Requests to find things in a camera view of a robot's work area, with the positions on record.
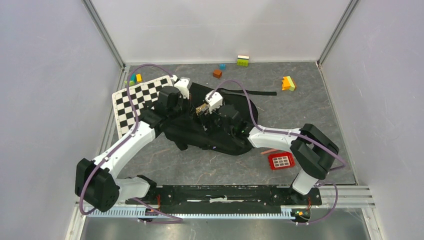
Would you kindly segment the black backpack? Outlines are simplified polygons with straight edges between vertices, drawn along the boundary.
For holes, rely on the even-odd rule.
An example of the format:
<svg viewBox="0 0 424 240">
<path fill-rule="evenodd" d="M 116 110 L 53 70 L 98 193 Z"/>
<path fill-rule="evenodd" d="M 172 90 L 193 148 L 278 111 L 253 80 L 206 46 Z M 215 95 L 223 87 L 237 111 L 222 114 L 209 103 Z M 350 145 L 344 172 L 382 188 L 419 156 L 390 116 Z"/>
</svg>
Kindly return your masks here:
<svg viewBox="0 0 424 240">
<path fill-rule="evenodd" d="M 174 142 L 180 150 L 195 146 L 202 150 L 239 156 L 253 149 L 248 140 L 253 129 L 253 121 L 258 121 L 258 109 L 252 100 L 247 100 L 241 89 L 218 88 L 223 97 L 223 105 L 214 110 L 220 115 L 218 131 L 204 131 L 196 107 L 204 104 L 206 94 L 212 88 L 193 83 L 189 88 L 190 112 L 170 120 L 163 129 L 166 138 Z"/>
</svg>

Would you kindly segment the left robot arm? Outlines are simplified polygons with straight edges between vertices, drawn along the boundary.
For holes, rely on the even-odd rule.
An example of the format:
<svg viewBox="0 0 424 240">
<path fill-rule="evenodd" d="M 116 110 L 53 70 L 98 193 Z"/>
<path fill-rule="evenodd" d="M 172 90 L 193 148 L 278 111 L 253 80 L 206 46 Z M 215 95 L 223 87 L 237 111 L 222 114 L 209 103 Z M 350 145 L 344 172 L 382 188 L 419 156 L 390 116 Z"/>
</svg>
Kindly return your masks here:
<svg viewBox="0 0 424 240">
<path fill-rule="evenodd" d="M 145 204 L 153 203 L 157 190 L 141 177 L 119 179 L 124 166 L 146 145 L 155 140 L 166 125 L 190 109 L 187 87 L 165 86 L 158 99 L 136 109 L 130 100 L 135 118 L 134 125 L 116 143 L 92 160 L 83 158 L 76 167 L 75 193 L 83 215 L 87 202 L 95 210 L 108 211 L 116 202 L 139 198 Z"/>
</svg>

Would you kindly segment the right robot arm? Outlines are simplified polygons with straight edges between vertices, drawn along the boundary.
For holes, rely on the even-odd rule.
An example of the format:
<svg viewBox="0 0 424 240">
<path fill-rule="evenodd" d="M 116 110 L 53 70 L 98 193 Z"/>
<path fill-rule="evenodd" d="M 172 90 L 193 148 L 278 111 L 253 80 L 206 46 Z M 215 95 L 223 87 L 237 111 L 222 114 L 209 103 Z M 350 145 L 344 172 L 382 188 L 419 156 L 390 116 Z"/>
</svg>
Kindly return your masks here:
<svg viewBox="0 0 424 240">
<path fill-rule="evenodd" d="M 270 148 L 291 153 L 301 169 L 291 183 L 289 199 L 295 204 L 302 204 L 309 198 L 311 189 L 317 183 L 325 180 L 334 170 L 333 163 L 339 160 L 346 163 L 339 155 L 339 148 L 316 126 L 306 123 L 301 128 L 280 129 L 269 128 L 257 124 L 255 116 L 245 120 L 233 105 L 218 107 L 207 106 L 197 109 L 208 133 L 221 131 L 223 136 L 218 139 L 225 147 L 235 151 L 236 147 Z"/>
</svg>

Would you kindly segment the pink pencil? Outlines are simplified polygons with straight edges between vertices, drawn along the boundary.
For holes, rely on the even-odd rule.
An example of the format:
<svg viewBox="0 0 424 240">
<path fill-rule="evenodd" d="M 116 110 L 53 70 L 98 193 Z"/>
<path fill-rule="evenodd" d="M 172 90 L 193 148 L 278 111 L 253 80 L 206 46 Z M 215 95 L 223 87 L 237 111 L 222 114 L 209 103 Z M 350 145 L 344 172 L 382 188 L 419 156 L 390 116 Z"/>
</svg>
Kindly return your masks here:
<svg viewBox="0 0 424 240">
<path fill-rule="evenodd" d="M 279 149 L 268 149 L 268 150 L 262 151 L 260 154 L 261 155 L 268 155 L 268 154 L 271 154 L 271 153 L 274 153 L 274 152 L 277 152 L 277 151 L 279 151 Z"/>
</svg>

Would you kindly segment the orange spiral notepad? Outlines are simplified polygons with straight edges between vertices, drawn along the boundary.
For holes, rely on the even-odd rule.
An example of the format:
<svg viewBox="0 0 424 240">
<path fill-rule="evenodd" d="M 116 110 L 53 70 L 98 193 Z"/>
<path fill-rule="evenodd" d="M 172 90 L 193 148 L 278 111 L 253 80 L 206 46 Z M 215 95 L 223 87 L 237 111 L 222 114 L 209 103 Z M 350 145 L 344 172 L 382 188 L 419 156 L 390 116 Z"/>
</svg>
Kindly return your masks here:
<svg viewBox="0 0 424 240">
<path fill-rule="evenodd" d="M 195 113 L 197 116 L 203 115 L 209 112 L 210 105 L 207 103 L 203 103 L 200 106 L 195 108 Z"/>
</svg>

